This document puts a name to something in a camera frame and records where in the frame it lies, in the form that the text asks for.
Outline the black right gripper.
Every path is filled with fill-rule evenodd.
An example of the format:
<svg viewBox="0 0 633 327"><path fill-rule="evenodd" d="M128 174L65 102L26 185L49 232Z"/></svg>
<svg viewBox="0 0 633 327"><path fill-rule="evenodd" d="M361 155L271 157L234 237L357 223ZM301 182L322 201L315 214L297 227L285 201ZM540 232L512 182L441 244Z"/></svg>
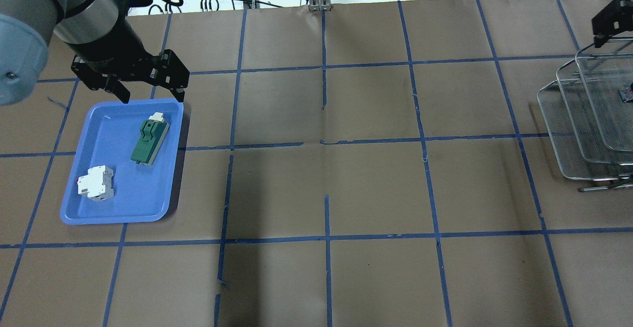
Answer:
<svg viewBox="0 0 633 327"><path fill-rule="evenodd" d="M633 31L632 0L611 0L592 18L592 33L596 49L602 47L604 41L631 31Z"/></svg>

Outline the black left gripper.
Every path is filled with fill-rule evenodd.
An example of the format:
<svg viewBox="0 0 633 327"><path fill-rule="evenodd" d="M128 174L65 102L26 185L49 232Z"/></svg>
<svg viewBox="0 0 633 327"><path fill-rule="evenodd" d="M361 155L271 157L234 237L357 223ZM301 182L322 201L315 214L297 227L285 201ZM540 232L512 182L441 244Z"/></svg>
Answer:
<svg viewBox="0 0 633 327"><path fill-rule="evenodd" d="M173 50L150 54L125 18L66 19L54 33L74 51L70 68L90 90L105 90L128 104L131 93L122 83L146 82L184 102L190 71Z"/></svg>

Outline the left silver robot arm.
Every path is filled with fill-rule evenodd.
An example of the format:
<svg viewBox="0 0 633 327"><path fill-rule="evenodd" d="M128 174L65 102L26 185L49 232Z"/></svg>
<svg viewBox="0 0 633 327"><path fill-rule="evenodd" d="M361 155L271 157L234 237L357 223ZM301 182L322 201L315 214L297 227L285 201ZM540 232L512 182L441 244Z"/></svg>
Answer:
<svg viewBox="0 0 633 327"><path fill-rule="evenodd" d="M2 106L33 93L57 36L75 54L70 68L92 91L130 100L125 82L162 87L183 102L190 71L171 49L148 52L127 20L129 9L152 0L1 0ZM176 0L175 5L182 5Z"/></svg>

